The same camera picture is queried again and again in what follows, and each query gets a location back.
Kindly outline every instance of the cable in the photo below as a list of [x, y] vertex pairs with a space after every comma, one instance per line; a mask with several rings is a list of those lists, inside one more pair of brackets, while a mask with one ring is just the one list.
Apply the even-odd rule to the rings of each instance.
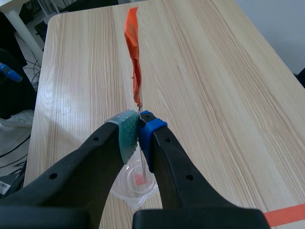
[[38, 80], [37, 80], [37, 82], [39, 82], [40, 71], [37, 72], [37, 73], [34, 75], [34, 77], [32, 78], [32, 80], [30, 81], [31, 84], [33, 84], [33, 81], [34, 81], [34, 79], [36, 78], [37, 75], [38, 75]]
[[[24, 39], [22, 39], [19, 35], [15, 34], [15, 36], [18, 37], [20, 40], [22, 40], [22, 41], [25, 43]], [[31, 50], [31, 53], [33, 54], [33, 57], [35, 58], [36, 63], [33, 63], [33, 62], [31, 62], [31, 61], [28, 61], [28, 60], [26, 60], [26, 61], [29, 62], [29, 63], [32, 63], [32, 64], [34, 64], [34, 65], [37, 65], [38, 67], [41, 68], [41, 66], [40, 66], [40, 64], [38, 63], [38, 60], [37, 60], [37, 58], [35, 57], [35, 55], [34, 55], [34, 53], [32, 52], [32, 50]]]
[[10, 166], [11, 164], [16, 163], [17, 161], [22, 160], [22, 159], [23, 159], [23, 158], [25, 158], [27, 155], [28, 155], [28, 154], [24, 155], [22, 158], [20, 158], [20, 159], [18, 159], [18, 160], [16, 160], [16, 161], [14, 161], [14, 162], [12, 162], [12, 163], [9, 163], [9, 164], [7, 164], [7, 165], [5, 165], [5, 166], [2, 166], [2, 167], [0, 167], [0, 168], [4, 168], [4, 167], [6, 167], [6, 166]]
[[16, 172], [20, 172], [20, 170], [21, 170], [21, 168], [15, 170], [14, 172], [11, 172], [9, 175], [12, 175], [12, 174], [14, 174], [14, 173], [16, 173]]
[[7, 154], [10, 154], [11, 152], [13, 152], [14, 150], [18, 149], [23, 143], [25, 143], [29, 138], [31, 137], [31, 135], [29, 135], [23, 142], [21, 142], [18, 146], [16, 146], [15, 148], [13, 148], [11, 151], [0, 155], [0, 158], [6, 156]]

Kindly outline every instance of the orange streamer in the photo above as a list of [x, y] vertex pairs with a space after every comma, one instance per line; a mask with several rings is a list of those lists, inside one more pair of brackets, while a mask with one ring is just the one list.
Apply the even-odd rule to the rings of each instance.
[[138, 42], [138, 21], [137, 21], [138, 8], [131, 8], [127, 13], [125, 22], [124, 34], [129, 50], [130, 57], [133, 63], [133, 99], [138, 107], [142, 107], [140, 101], [140, 88], [141, 88], [141, 69], [139, 63], [139, 42]]
[[264, 213], [270, 227], [293, 223], [305, 219], [305, 204]]

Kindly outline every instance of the wood grain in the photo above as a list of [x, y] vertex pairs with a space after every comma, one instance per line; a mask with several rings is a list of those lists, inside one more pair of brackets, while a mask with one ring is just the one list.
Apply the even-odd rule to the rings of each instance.
[[[168, 123], [211, 185], [263, 212], [304, 203], [305, 90], [232, 0], [146, 1], [53, 17], [26, 183], [106, 119], [136, 108], [123, 34], [132, 6], [144, 108]], [[161, 207], [160, 195], [143, 206]], [[133, 213], [109, 195], [101, 228], [130, 228]]]

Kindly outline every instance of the blue gripper pad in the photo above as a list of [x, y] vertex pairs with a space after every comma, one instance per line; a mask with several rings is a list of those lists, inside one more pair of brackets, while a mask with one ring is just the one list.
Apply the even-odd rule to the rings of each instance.
[[127, 110], [107, 120], [119, 126], [119, 145], [124, 164], [132, 157], [138, 145], [137, 124], [139, 115], [133, 110]]

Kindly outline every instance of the plastic cup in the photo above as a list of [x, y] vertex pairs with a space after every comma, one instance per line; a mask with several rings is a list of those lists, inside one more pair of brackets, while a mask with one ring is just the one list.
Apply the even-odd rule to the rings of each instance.
[[118, 174], [111, 193], [123, 200], [133, 209], [142, 206], [144, 201], [158, 191], [154, 174], [146, 166], [146, 179], [143, 179], [140, 147], [136, 148], [128, 163], [123, 166]]

